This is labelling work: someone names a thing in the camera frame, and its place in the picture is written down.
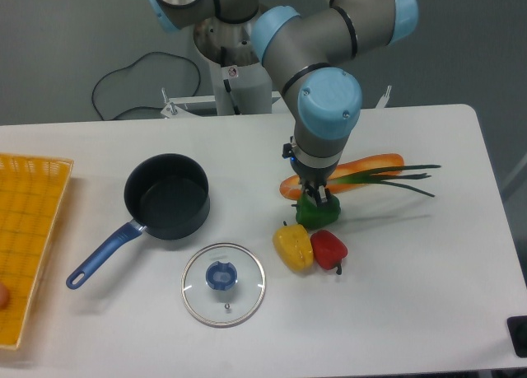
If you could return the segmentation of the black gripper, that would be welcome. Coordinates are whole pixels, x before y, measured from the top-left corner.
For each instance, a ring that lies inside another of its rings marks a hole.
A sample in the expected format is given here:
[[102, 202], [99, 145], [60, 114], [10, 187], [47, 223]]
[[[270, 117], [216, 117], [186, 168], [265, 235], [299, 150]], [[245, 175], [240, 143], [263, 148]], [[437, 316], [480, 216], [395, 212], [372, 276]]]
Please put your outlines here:
[[325, 157], [312, 156], [300, 147], [294, 137], [290, 137], [289, 142], [282, 147], [282, 157], [289, 160], [291, 168], [299, 176], [304, 204], [324, 206], [331, 202], [332, 194], [326, 185], [340, 161], [339, 153]]

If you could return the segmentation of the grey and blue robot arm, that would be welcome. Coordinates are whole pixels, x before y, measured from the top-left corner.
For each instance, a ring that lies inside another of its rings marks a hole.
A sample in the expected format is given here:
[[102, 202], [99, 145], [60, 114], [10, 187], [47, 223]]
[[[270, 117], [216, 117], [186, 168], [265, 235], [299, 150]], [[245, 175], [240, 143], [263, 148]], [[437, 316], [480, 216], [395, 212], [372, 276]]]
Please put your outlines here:
[[412, 34], [419, 18], [417, 0], [326, 0], [308, 17], [289, 6], [261, 12], [259, 0], [148, 1], [169, 30], [207, 19], [248, 27], [254, 56], [295, 120], [282, 154], [317, 206], [331, 198], [328, 179], [361, 110], [361, 88], [341, 64]]

